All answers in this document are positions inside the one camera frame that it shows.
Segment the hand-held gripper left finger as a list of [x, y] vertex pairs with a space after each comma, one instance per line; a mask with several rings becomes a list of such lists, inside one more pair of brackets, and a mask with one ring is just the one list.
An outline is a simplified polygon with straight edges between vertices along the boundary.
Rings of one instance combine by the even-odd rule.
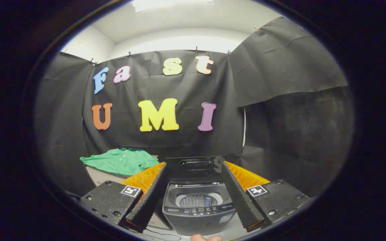
[[112, 226], [143, 232], [164, 195], [167, 170], [163, 162], [121, 183], [106, 180], [82, 196], [79, 204]]

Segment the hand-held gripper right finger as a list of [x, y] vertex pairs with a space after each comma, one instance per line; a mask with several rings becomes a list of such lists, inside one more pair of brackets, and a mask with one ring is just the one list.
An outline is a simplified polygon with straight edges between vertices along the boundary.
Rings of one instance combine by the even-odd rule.
[[228, 161], [221, 164], [221, 176], [248, 232], [282, 221], [310, 201], [285, 180], [269, 181]]

